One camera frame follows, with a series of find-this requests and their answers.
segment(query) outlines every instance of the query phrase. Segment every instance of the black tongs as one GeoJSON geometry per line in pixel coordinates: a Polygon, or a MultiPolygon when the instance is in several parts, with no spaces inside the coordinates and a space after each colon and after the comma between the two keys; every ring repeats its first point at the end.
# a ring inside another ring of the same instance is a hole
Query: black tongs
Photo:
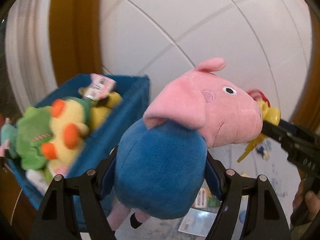
{"type": "MultiPolygon", "coordinates": [[[[287,160],[307,174],[303,196],[312,190],[320,193],[320,136],[299,126],[281,120],[279,126],[264,121],[262,133],[281,144],[288,153],[287,160]]],[[[308,207],[302,204],[293,211],[290,220],[293,226],[307,224],[308,207]]],[[[320,239],[320,212],[300,240],[320,239]]]]}
{"type": "MultiPolygon", "coordinates": [[[[81,239],[73,205],[79,195],[88,232],[92,240],[116,239],[100,205],[110,194],[115,174],[117,147],[97,168],[83,175],[65,179],[56,175],[38,210],[31,240],[81,239]]],[[[207,153],[205,178],[213,195],[222,201],[207,240],[230,240],[238,219],[241,197],[249,196],[241,239],[287,240],[288,224],[281,204],[265,175],[256,179],[241,177],[226,170],[207,153]]]]}

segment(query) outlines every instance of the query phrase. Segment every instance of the pink plush toy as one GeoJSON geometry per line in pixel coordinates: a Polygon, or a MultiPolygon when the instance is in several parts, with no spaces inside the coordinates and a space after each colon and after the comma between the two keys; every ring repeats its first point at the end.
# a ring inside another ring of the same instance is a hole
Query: pink plush toy
{"type": "Polygon", "coordinates": [[[198,130],[208,148],[256,138],[262,129],[259,105],[246,92],[211,73],[225,66],[223,58],[213,58],[169,83],[144,113],[146,127],[170,119],[198,130]]]}
{"type": "Polygon", "coordinates": [[[169,83],[150,104],[143,122],[137,121],[123,135],[115,170],[115,191],[121,204],[108,217],[112,230],[128,216],[129,207],[139,208],[130,219],[134,228],[150,215],[173,219],[186,214],[204,180],[207,148],[248,142],[259,135],[262,117],[257,102],[211,73],[225,66],[222,58],[207,60],[169,83]],[[202,144],[185,139],[185,130],[195,132],[202,144]],[[181,181],[172,181],[168,174],[181,181]],[[146,199],[147,194],[153,197],[146,199]]]}

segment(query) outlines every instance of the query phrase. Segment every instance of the wooden door frame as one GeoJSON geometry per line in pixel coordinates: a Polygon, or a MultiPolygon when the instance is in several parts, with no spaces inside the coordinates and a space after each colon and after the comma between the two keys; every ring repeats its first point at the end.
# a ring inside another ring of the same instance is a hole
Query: wooden door frame
{"type": "Polygon", "coordinates": [[[60,86],[78,73],[101,73],[100,0],[51,0],[49,38],[60,86]]]}

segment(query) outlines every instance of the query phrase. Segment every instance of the blue fabric box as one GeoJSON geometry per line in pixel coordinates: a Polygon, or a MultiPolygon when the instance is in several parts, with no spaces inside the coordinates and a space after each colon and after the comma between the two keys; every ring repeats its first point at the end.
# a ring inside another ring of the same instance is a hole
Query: blue fabric box
{"type": "MultiPolygon", "coordinates": [[[[122,96],[122,102],[115,107],[106,121],[86,138],[86,146],[71,168],[68,177],[82,175],[88,169],[97,167],[102,159],[109,156],[110,151],[118,144],[123,133],[138,119],[140,119],[149,104],[149,78],[108,75],[117,82],[116,92],[122,96]]],[[[50,106],[58,98],[78,97],[80,87],[87,87],[91,83],[90,75],[79,74],[70,79],[57,90],[53,91],[35,107],[50,106]]],[[[38,210],[42,201],[40,192],[32,186],[25,177],[25,171],[20,166],[20,160],[8,160],[15,178],[28,197],[31,204],[38,210]]],[[[111,211],[112,194],[102,202],[105,215],[111,211]]],[[[84,218],[81,211],[79,197],[75,197],[75,208],[80,231],[85,231],[84,218]]]]}

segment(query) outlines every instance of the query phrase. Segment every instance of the yellow toy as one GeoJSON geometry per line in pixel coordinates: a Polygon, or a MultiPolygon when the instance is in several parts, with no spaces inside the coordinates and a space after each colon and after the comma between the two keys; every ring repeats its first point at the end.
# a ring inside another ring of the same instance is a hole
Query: yellow toy
{"type": "Polygon", "coordinates": [[[111,109],[121,102],[122,98],[117,92],[109,93],[105,106],[92,107],[90,110],[90,132],[100,127],[111,113],[111,109]]]}
{"type": "Polygon", "coordinates": [[[86,123],[91,105],[90,100],[79,98],[54,101],[49,124],[53,139],[41,146],[42,154],[47,159],[58,159],[67,167],[73,164],[84,148],[83,137],[89,133],[86,123]]]}
{"type": "MultiPolygon", "coordinates": [[[[267,102],[264,101],[258,101],[261,114],[262,114],[262,120],[268,121],[272,123],[273,125],[278,126],[280,119],[281,119],[281,113],[280,110],[277,107],[269,107],[267,102]]],[[[244,153],[239,157],[237,162],[239,163],[242,161],[245,157],[248,156],[248,154],[255,148],[259,143],[261,143],[265,138],[267,138],[266,135],[260,133],[257,138],[251,140],[247,147],[244,150],[244,153]]]]}

